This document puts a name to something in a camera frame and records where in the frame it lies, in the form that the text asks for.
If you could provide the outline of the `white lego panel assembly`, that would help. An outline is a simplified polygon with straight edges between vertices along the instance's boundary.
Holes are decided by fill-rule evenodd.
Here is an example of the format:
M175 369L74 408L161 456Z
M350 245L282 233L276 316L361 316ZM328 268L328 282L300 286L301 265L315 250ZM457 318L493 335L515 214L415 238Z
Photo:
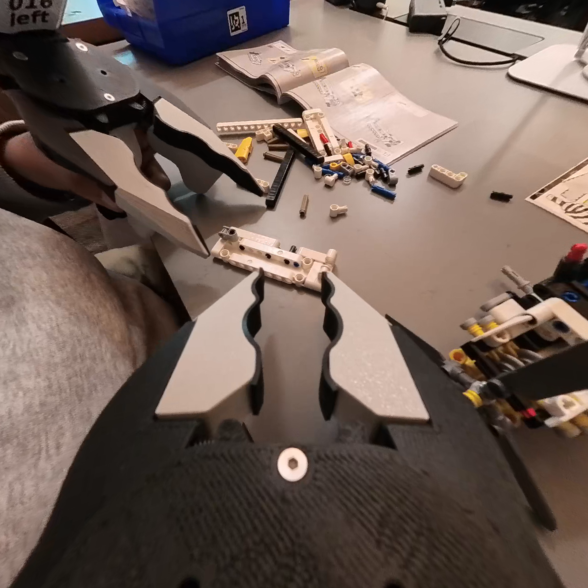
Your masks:
M277 239L234 226L224 226L211 255L236 268L257 272L278 282L319 292L322 275L332 273L338 252L283 247Z

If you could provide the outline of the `pile of loose lego pieces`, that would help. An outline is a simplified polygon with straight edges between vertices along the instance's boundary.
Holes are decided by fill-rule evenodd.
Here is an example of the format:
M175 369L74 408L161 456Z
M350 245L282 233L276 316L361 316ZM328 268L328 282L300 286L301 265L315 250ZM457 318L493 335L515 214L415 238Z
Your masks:
M300 138L313 147L304 125L303 128L295 131ZM316 181L321 181L329 189L333 188L337 182L350 185L356 180L358 182L365 182L370 191L371 186L374 184L388 187L394 191L393 180L396 178L392 174L393 170L378 159L372 157L369 145L366 143L346 141L345 138L339 138L335 132L334 135L339 143L338 148L334 149L331 155L325 156L325 163L322 166L312 165L309 159L304 158L300 153L291 148L283 139L275 135L272 130L257 131L255 135L241 135L241 137L251 136L257 143L264 143L267 147L267 152L265 152L263 157L279 164L282 163L286 151L290 148L293 149L295 151L295 158L300 159L312 170L313 177ZM235 154L238 145L228 143L227 146Z

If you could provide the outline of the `white lego frame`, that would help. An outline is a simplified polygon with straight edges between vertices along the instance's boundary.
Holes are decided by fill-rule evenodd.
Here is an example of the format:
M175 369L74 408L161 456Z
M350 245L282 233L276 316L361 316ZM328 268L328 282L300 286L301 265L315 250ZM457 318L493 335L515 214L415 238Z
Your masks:
M329 156L338 148L334 131L322 110L306 109L302 112L302 120L312 146L321 156Z

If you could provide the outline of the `blue plastic bin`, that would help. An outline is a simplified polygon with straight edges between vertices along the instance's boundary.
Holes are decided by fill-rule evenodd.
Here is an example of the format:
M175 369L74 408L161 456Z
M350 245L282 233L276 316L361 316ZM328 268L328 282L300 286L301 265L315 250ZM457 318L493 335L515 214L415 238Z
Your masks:
M184 65L289 25L289 1L98 1L134 48Z

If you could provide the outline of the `open instruction booklet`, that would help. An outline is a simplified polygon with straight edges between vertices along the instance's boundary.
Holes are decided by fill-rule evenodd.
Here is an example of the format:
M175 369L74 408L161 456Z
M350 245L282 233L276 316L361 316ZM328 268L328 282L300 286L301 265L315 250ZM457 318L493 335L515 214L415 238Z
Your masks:
M217 65L251 88L321 110L335 136L368 144L395 163L456 129L458 123L403 96L374 67L349 64L339 48L298 50L283 40L217 53Z

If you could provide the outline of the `sticker sheet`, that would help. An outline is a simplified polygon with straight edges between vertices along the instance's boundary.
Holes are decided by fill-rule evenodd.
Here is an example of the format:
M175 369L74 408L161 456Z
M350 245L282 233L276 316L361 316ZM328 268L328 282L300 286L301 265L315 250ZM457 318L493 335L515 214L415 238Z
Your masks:
M587 159L535 191L526 202L587 233Z

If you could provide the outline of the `thick black lego beam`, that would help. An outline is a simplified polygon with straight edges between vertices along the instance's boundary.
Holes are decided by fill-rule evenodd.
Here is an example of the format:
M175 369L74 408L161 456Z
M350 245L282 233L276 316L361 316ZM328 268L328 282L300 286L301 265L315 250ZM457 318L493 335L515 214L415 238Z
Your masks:
M304 158L310 160L312 165L323 165L325 157L298 136L296 131L284 127L280 123L272 125L272 131L279 138L283 139L291 148L300 153Z

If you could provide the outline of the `large lego vehicle model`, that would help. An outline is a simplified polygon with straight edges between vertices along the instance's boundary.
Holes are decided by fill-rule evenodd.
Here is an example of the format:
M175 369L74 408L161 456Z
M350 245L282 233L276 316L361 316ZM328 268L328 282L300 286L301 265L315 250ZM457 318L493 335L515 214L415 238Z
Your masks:
M577 243L553 275L532 284L501 269L506 291L460 325L470 336L443 368L496 429L526 425L587 434L587 245Z

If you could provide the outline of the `white monitor stand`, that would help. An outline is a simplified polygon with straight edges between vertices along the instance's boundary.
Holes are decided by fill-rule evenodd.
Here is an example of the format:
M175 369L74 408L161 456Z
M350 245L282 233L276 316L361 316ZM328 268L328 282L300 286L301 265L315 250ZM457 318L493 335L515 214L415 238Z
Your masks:
M512 65L514 82L587 102L587 1L529 1L516 12L551 26L582 30L577 43L551 45Z

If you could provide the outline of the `long white lego beam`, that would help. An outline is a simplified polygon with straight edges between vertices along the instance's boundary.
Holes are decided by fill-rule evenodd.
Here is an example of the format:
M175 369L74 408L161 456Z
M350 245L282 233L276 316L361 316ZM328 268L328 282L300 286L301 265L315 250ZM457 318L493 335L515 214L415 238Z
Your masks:
M282 125L286 129L297 130L303 128L301 118L282 118L253 121L219 122L216 124L218 136L255 135L257 131L272 130L274 125Z

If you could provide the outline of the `long black lego axle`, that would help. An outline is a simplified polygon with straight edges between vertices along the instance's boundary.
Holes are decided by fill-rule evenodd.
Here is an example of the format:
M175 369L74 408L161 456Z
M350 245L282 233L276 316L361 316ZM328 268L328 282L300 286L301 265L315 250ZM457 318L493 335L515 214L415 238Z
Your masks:
M495 435L513 476L529 505L535 520L549 532L557 530L557 521L548 501L527 468L518 447L507 431L495 428Z

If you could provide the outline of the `long black lego beam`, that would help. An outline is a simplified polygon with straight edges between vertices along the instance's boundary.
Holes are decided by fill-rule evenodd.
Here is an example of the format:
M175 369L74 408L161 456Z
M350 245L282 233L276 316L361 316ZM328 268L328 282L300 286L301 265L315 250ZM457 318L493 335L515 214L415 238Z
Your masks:
M290 148L288 151L286 151L283 161L280 164L276 176L271 186L269 187L269 191L266 195L265 204L268 210L275 209L275 206L277 205L278 199L282 193L283 187L288 178L290 168L294 160L295 151Z

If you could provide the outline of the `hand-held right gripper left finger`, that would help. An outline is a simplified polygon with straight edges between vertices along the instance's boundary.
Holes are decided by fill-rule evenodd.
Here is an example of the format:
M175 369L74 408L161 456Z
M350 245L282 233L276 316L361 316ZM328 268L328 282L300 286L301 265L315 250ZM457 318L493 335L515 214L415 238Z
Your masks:
M155 410L160 420L220 423L259 415L264 401L261 330L265 277L261 270L194 321Z

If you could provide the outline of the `black power adapter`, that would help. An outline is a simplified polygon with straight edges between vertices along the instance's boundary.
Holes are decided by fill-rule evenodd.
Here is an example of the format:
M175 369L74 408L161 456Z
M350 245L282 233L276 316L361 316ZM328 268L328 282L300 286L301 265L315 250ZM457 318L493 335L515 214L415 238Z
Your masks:
M426 33L439 37L447 19L445 1L410 1L407 15L409 33Z

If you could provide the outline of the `person's left hand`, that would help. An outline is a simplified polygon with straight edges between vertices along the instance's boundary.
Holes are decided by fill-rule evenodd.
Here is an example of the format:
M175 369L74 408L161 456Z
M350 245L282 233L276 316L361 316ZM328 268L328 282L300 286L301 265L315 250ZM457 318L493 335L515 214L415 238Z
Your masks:
M142 154L141 172L154 185L167 192L171 188L171 181L155 159L156 153L149 144L148 134L137 128L135 136Z

